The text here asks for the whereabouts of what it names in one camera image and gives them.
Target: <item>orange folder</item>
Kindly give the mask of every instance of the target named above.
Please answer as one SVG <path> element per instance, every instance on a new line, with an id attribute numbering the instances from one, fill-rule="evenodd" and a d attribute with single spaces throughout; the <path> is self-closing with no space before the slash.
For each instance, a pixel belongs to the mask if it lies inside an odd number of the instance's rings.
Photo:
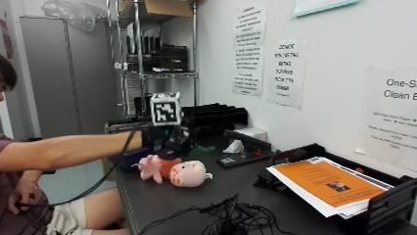
<path id="1" fill-rule="evenodd" d="M 333 207 L 372 199 L 384 189 L 334 165 L 300 162 L 273 166 L 296 184 Z"/>

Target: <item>hand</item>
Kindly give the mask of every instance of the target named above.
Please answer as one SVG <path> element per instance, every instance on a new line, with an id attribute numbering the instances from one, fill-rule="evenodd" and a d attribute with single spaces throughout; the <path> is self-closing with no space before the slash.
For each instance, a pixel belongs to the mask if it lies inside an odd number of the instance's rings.
<path id="1" fill-rule="evenodd" d="M 19 214 L 20 211 L 27 211 L 29 207 L 16 207 L 16 203 L 24 203 L 35 205 L 41 198 L 41 189 L 37 187 L 36 180 L 28 180 L 21 178 L 19 184 L 9 196 L 8 209 L 13 214 Z"/>

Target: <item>metal shelving unit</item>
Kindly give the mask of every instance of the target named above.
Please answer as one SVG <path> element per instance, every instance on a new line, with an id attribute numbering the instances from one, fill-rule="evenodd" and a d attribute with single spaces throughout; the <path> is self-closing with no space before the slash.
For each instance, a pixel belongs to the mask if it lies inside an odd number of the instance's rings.
<path id="1" fill-rule="evenodd" d="M 196 1 L 193 3 L 192 10 L 193 10 L 193 47 L 192 50 L 192 59 L 193 59 L 193 71 L 186 72 L 144 72 L 144 64 L 142 64 L 142 48 L 138 46 L 137 48 L 137 57 L 138 57 L 138 68 L 136 71 L 126 70 L 125 62 L 124 62 L 124 50 L 122 50 L 122 38 L 121 38 L 121 28 L 126 28 L 126 26 L 130 23 L 134 23 L 134 32 L 136 32 L 136 43 L 137 45 L 142 45 L 142 33 L 152 27 L 154 27 L 157 24 L 158 26 L 165 23 L 166 21 L 176 18 L 174 16 L 166 16 L 160 14 L 148 14 L 146 11 L 146 5 L 144 0 L 133 0 L 133 2 L 126 6 L 122 12 L 118 11 L 118 3 L 120 0 L 114 0 L 116 3 L 116 12 L 117 16 L 116 19 L 112 19 L 110 16 L 110 0 L 106 0 L 106 6 L 108 6 L 108 26 L 109 26 L 109 34 L 110 34 L 110 46 L 114 49 L 114 38 L 113 38 L 113 28 L 117 29 L 117 43 L 120 45 L 120 61 L 116 62 L 114 60 L 114 52 L 112 52 L 112 61 L 114 65 L 114 75 L 116 72 L 120 73 L 121 76 L 121 96 L 122 96 L 122 104 L 118 104 L 118 106 L 122 107 L 124 115 L 129 116 L 128 111 L 128 104 L 132 102 L 128 97 L 128 76 L 132 78 L 136 78 L 140 83 L 140 97 L 141 97 L 141 117 L 146 115 L 146 101 L 145 96 L 148 93 L 148 81 L 150 79 L 184 79 L 184 78 L 192 78 L 193 79 L 193 89 L 194 89 L 194 106 L 198 104 L 198 96 L 197 96 L 197 86 L 198 86 L 198 73 L 197 73 L 197 18 L 196 18 Z"/>

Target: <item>sign on wall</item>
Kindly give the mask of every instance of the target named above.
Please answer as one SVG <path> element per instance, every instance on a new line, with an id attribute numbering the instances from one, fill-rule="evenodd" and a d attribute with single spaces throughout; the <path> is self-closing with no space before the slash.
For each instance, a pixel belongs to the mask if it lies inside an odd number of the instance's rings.
<path id="1" fill-rule="evenodd" d="M 262 94 L 265 22 L 265 2 L 236 10 L 233 92 L 244 95 Z"/>
<path id="2" fill-rule="evenodd" d="M 301 108 L 306 40 L 274 41 L 268 58 L 268 98 L 280 105 Z"/>
<path id="3" fill-rule="evenodd" d="M 417 69 L 369 69 L 356 151 L 417 170 Z"/>

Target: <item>plastic bag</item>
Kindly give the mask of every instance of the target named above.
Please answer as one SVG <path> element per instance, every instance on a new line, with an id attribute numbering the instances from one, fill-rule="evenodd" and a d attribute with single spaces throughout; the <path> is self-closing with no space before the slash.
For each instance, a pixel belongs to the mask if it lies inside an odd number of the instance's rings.
<path id="1" fill-rule="evenodd" d="M 84 31 L 93 31 L 94 20 L 105 19 L 105 11 L 82 2 L 49 0 L 41 5 L 44 15 L 64 19 L 69 24 Z"/>

